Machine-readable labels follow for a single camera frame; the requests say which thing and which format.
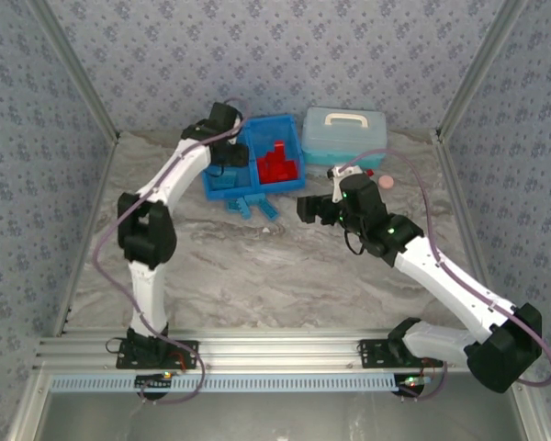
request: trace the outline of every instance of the blue patterned wall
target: blue patterned wall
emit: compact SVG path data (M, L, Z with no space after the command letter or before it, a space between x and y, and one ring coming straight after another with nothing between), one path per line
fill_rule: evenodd
M184 127L227 96L414 129L439 125L501 0L50 3L120 130Z
M525 9L449 144L493 288L541 310L551 345L551 0Z
M107 157L24 0L0 0L0 440L52 332Z

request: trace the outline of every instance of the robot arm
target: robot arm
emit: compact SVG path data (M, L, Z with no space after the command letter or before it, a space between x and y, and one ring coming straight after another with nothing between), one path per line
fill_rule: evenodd
M465 283L484 294L490 305L455 282L439 267L429 239L408 218L388 213L376 183L358 166L329 171L332 195L298 199L298 215L312 223L316 216L323 225L339 223L347 234L359 237L362 249L380 257L389 266L412 277L427 288L465 325L466 331L433 326L419 319L408 319L388 336L392 353L417 358L435 358L459 366L468 365L486 387L506 391L541 355L541 348L495 305L541 334L541 314L530 304L517 308L491 292L473 277L439 253L441 260Z
M241 114L234 107L215 103L208 119L184 130L174 154L157 175L136 194L124 193L118 200L120 216L141 195L153 189L147 200L118 227L118 244L129 260L135 299L147 322L158 333L165 332L167 327L163 307L165 263L172 257L177 244L170 214L194 178L210 164L241 167L249 162L247 147L237 144L236 137L191 147L233 129L241 120ZM155 187L162 177L161 184ZM130 329L137 335L152 336L136 312Z

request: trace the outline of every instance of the blue wooden block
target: blue wooden block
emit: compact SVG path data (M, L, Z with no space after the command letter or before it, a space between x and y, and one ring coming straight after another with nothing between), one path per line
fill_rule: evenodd
M239 204L234 199L227 199L226 201L226 209L229 213L238 213L239 212Z
M259 203L259 209L271 222L275 221L279 217L279 213L276 208L270 204L267 199L264 199Z
M248 205L259 205L259 203L262 200L265 200L265 193L256 193L254 195L246 195L244 196L245 202L247 202Z
M241 212L241 216L243 219L250 219L251 218L251 210L249 209L249 205L247 205L247 202L245 202L244 198L238 198L237 199L237 205L239 206L239 211Z
M215 190L223 190L225 188L235 187L237 181L237 172L223 171L220 176L210 177L212 188Z

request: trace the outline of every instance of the gray marble table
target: gray marble table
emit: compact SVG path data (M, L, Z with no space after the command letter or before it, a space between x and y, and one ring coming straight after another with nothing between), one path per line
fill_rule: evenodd
M456 263L467 267L454 213L433 146L404 133L389 134L388 145L417 164L430 191L438 242ZM118 196L135 191L157 172L175 146L171 134L122 133L99 208L96 240L116 216ZM376 175L392 175L396 185L382 190L388 209L424 225L424 207L409 169L386 158ZM202 180L186 191L173 213L178 245L169 266L165 308L172 327L357 327L392 328L409 316L459 326L439 301L397 270L370 255L345 247L340 227L307 225L296 215L296 197L330 193L321 170L310 169L306 189L270 195L276 222L257 208L243 220L223 201L207 201ZM130 275L112 241L101 255L104 268L127 285ZM68 325L127 326L131 308L124 297L84 264Z

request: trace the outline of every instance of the pink ball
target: pink ball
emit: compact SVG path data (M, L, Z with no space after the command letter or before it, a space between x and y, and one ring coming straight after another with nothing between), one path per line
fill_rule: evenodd
M385 190L390 190L394 186L394 178L390 175L380 176L377 184Z

